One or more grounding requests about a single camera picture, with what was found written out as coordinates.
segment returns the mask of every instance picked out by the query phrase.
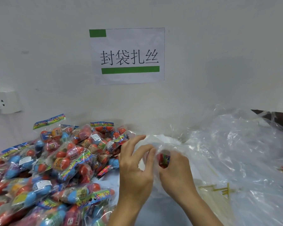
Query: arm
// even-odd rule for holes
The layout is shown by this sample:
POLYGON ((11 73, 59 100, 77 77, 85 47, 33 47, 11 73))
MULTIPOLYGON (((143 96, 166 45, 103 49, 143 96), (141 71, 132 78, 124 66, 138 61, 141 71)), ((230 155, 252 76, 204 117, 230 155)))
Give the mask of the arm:
POLYGON ((168 167, 159 169, 164 190, 181 206, 193 226, 223 226, 199 196, 187 157, 178 152, 171 152, 168 167))
POLYGON ((136 136, 123 144, 119 155, 119 201, 107 226, 133 226, 140 209, 147 201, 153 187, 153 163, 155 148, 143 145, 133 154, 135 145, 146 136, 136 136), (146 168, 138 168, 139 161, 147 153, 146 168))

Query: electrical outlet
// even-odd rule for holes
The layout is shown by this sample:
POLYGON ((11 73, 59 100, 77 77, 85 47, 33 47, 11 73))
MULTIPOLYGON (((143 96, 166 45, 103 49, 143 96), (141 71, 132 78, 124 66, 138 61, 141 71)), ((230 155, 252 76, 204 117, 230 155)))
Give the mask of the electrical outlet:
POLYGON ((0 105, 2 114, 11 114, 21 111, 15 91, 0 92, 0 105))

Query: white wall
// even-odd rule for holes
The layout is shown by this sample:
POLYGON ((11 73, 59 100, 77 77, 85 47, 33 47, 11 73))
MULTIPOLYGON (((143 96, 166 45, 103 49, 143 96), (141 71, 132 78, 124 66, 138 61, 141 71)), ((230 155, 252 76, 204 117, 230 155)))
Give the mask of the white wall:
POLYGON ((212 104, 276 110, 282 83, 283 0, 0 0, 0 90, 23 104, 0 150, 61 113, 155 133, 212 104), (88 30, 134 27, 166 28, 165 81, 95 85, 88 30))

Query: sign on wall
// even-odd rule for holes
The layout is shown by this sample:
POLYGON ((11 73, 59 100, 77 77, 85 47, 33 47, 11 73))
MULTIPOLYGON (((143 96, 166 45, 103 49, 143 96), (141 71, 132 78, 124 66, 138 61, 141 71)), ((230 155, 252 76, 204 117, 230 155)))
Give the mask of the sign on wall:
POLYGON ((164 28, 89 30, 97 84, 164 81, 164 28))

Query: green stripe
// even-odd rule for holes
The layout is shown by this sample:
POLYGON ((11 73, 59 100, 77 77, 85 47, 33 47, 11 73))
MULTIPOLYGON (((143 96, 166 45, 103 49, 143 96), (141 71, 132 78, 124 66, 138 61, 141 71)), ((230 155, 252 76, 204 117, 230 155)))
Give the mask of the green stripe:
POLYGON ((159 66, 102 68, 102 74, 159 72, 159 66))
POLYGON ((106 37, 106 29, 89 29, 90 37, 106 37))

